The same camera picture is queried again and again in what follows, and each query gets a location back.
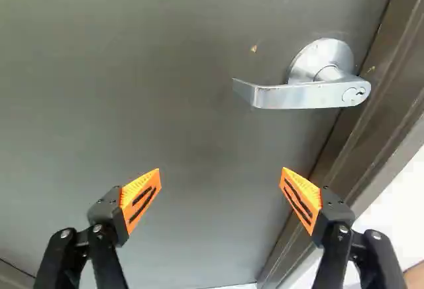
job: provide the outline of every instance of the silver door handle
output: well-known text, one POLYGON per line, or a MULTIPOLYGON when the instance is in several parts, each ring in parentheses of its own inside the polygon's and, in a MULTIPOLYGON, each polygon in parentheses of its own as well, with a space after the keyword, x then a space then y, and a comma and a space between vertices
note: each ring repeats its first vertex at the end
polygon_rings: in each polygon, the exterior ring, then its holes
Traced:
POLYGON ((371 84, 350 74, 353 53, 348 44, 322 38, 307 45, 288 68, 288 82, 260 86, 233 78, 233 91, 261 109, 352 107, 365 101, 371 84))

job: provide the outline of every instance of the black stripe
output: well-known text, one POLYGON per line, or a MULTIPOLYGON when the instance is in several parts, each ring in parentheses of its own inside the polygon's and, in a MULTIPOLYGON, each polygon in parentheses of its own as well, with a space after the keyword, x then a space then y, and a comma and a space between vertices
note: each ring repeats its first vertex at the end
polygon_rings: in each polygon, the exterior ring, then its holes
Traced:
POLYGON ((145 189, 143 191, 143 193, 141 193, 139 196, 137 196, 133 201, 132 201, 132 206, 134 206, 135 204, 138 203, 139 200, 141 200, 143 198, 143 196, 145 196, 150 190, 152 189, 152 186, 149 186, 147 189, 145 189))
POLYGON ((296 205, 296 203, 293 201, 292 197, 290 196, 290 194, 288 194, 286 188, 284 188, 284 191, 287 195, 287 198, 289 199, 290 203, 293 205, 294 209, 300 214, 300 216, 302 216, 302 218, 306 221, 306 223, 311 226, 311 221, 308 220, 308 218, 306 217, 306 215, 304 214, 304 212, 302 212, 299 208, 299 206, 296 205))
POLYGON ((146 208, 147 204, 150 202, 150 200, 152 199, 153 195, 156 193, 156 188, 154 188, 150 195, 148 196, 148 198, 146 198, 146 200, 144 201, 143 205, 141 205, 141 207, 138 209, 138 211, 135 212, 135 214, 133 216, 131 216, 131 218, 129 219, 129 223, 131 224, 134 219, 137 218, 137 216, 140 215, 140 213, 143 211, 144 208, 146 208))
POLYGON ((302 202, 299 194, 297 193, 297 191, 294 189, 294 187, 290 184, 290 182, 284 178, 284 182, 291 188, 291 190, 293 191, 295 197, 297 198, 297 201, 299 202, 299 204, 301 205, 301 207, 303 207, 303 209, 306 211, 306 213, 308 214, 308 216, 310 218, 312 218, 312 212, 311 210, 308 208, 308 206, 302 202))

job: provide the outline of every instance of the gray door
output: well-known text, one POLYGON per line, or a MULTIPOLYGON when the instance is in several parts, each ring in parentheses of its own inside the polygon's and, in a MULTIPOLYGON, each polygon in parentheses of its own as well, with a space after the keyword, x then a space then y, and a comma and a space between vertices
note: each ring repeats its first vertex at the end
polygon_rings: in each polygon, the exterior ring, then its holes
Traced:
MULTIPOLYGON (((131 288, 254 282, 338 109, 252 110, 320 37, 362 62, 388 0, 0 0, 0 256, 35 274, 111 186, 163 189, 119 256, 131 288), (256 52, 251 48, 256 45, 256 52)), ((90 270, 82 288, 94 288, 90 270)))

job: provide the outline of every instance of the door frame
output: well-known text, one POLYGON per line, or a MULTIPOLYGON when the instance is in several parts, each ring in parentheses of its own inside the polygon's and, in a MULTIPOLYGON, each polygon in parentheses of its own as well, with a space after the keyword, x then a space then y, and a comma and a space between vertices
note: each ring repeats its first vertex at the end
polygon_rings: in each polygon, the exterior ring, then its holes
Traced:
MULTIPOLYGON (((362 65, 370 97, 343 109, 309 179, 360 215, 424 144, 424 0, 389 0, 362 65)), ((258 275, 258 289, 289 288, 317 255, 291 214, 258 275)))

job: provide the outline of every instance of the bolt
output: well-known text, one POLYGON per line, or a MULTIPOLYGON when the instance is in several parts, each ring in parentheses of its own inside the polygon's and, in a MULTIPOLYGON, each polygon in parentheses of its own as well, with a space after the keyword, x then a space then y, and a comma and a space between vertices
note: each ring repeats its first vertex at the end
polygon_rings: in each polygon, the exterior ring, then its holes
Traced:
POLYGON ((347 234, 347 233, 349 232, 349 230, 347 229, 347 227, 346 227, 346 226, 344 226, 344 225, 340 225, 340 226, 339 226, 339 231, 340 231, 341 233, 343 233, 343 234, 347 234))
POLYGON ((372 238, 377 239, 378 241, 382 238, 382 236, 380 235, 380 233, 377 232, 377 231, 373 231, 371 233, 371 236, 372 236, 372 238))
POLYGON ((60 238, 66 238, 70 233, 71 231, 69 229, 65 229, 64 231, 61 232, 60 238))
POLYGON ((349 88, 342 95, 342 100, 345 102, 354 103, 356 100, 360 99, 364 94, 365 88, 363 87, 360 87, 359 89, 349 88))
POLYGON ((97 224, 93 227, 93 233, 98 233, 101 230, 101 225, 97 224))

